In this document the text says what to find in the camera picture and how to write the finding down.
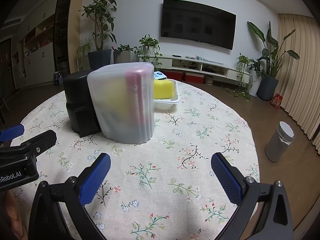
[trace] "yellow object inside container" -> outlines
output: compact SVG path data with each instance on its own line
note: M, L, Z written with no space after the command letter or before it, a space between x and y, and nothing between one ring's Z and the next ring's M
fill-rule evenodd
M167 79L154 80L154 98L171 99L173 97L173 82Z

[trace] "white basket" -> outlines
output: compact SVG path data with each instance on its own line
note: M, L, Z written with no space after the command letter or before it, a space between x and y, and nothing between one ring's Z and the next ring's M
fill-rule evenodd
M180 102L180 94L178 84L173 79L168 79L173 82L173 97L171 99L155 99L155 108L168 110L173 105Z

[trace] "red snack bag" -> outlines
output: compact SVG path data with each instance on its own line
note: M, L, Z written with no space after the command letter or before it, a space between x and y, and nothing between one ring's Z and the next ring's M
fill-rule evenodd
M273 99L271 100L270 104L272 104L276 109L279 109L281 102L282 102L282 96L278 93L275 94Z

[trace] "wall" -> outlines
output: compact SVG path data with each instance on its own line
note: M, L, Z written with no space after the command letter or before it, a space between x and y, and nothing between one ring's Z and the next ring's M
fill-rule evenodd
M252 37L247 27L247 21L255 23L265 34L268 22L271 21L272 35L278 37L278 14L268 9L257 0L188 0L214 6L236 14L236 33L233 50L221 47L210 47L196 41L160 37L161 11L163 0L116 0L118 11L114 13L114 34L119 44L138 46L139 39L150 34L160 41L160 52L176 55L199 55L208 60L235 65L239 53L251 58L259 58L262 42ZM93 0L83 0L83 5L89 5ZM85 16L81 18L80 41L90 38L94 24ZM105 49L116 46L108 40Z

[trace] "chair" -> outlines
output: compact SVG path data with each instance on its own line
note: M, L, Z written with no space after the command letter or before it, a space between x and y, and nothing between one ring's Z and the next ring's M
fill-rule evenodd
M3 101L3 104L0 105L0 108L5 105L5 107L8 109L8 111L10 113L8 106L7 106L6 102L4 101L4 74L3 74L3 71L0 72L0 100Z

